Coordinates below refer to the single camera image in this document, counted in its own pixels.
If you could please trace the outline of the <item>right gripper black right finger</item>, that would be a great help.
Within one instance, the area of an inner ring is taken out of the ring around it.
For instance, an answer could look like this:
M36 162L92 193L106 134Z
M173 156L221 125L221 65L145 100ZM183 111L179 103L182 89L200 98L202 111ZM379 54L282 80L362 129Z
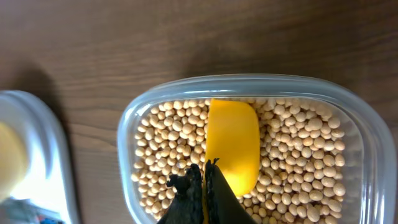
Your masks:
M208 160L204 176L204 216L208 224L256 224L243 209L216 162Z

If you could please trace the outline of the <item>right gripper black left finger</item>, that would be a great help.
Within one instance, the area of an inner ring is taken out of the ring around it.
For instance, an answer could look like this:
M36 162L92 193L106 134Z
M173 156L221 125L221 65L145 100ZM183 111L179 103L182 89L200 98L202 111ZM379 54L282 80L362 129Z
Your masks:
M175 187L177 192L157 224L202 224L202 176L199 166L191 164L184 176L172 174L166 186Z

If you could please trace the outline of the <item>yellow measuring cup scoop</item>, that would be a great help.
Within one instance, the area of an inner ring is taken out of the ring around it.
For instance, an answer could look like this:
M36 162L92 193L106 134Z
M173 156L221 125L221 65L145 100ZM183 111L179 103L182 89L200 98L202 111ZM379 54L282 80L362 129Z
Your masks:
M216 162L236 198L250 193L259 174L259 122L254 109L239 101L210 101L205 162Z

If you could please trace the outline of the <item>yellow bowl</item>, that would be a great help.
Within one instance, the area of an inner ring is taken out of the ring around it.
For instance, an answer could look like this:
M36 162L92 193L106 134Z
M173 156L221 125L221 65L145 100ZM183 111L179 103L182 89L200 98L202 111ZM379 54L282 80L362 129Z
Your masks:
M24 180L29 159L21 137L1 122L1 202Z

